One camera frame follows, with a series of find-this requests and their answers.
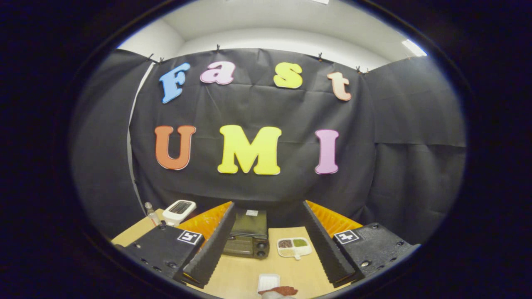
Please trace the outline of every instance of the letter f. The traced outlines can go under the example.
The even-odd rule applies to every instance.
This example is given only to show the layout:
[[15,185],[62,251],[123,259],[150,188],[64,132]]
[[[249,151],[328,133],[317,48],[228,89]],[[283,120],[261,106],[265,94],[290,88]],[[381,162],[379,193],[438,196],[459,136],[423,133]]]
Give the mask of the letter f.
[[159,81],[163,82],[164,90],[163,104],[168,103],[181,94],[183,89],[178,88],[177,84],[183,85],[185,83],[185,73],[183,71],[188,71],[188,69],[190,69],[190,64],[185,62],[160,77]]

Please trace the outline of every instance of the letter i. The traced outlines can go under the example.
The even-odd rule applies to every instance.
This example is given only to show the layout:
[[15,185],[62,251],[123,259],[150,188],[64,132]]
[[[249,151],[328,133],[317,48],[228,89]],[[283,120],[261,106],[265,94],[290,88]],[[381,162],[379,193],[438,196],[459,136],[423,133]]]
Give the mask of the letter i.
[[314,169],[315,172],[319,175],[337,172],[335,147],[339,133],[334,130],[317,130],[315,134],[320,139],[320,163]]

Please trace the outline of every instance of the white container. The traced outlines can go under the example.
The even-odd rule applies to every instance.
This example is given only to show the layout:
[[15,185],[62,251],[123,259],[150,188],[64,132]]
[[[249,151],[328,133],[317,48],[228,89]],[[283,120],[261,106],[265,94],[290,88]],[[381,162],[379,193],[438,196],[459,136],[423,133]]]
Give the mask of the white container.
[[309,240],[303,237],[284,238],[277,240],[277,252],[280,256],[285,258],[293,256],[299,261],[302,255],[312,253],[312,247],[310,246]]
[[269,290],[281,286],[281,277],[278,274],[260,274],[257,295],[262,290]]

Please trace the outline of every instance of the letter m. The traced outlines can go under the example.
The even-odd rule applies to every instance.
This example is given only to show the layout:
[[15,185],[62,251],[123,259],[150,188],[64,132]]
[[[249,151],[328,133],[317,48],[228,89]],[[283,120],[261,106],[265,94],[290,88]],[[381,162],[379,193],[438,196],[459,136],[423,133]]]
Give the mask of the letter m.
[[236,173],[235,156],[242,168],[248,173],[259,159],[253,171],[257,175],[278,175],[281,168],[277,166],[277,139],[281,136],[281,129],[264,127],[250,144],[241,126],[228,125],[220,128],[224,137],[222,164],[218,166],[221,173]]

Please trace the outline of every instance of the brown food item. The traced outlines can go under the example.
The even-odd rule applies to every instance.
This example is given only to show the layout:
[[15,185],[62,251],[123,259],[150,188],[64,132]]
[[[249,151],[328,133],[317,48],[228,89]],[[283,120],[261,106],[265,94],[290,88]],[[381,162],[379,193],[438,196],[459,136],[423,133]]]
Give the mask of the brown food item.
[[292,241],[291,240],[281,240],[281,241],[279,241],[279,247],[280,248],[292,247]]
[[294,289],[293,287],[289,287],[289,286],[284,286],[284,287],[275,287],[275,288],[272,288],[272,289],[267,289],[267,290],[262,290],[259,292],[259,294],[264,294],[266,292],[277,292],[283,296],[292,296],[292,295],[295,295],[297,294],[297,290]]

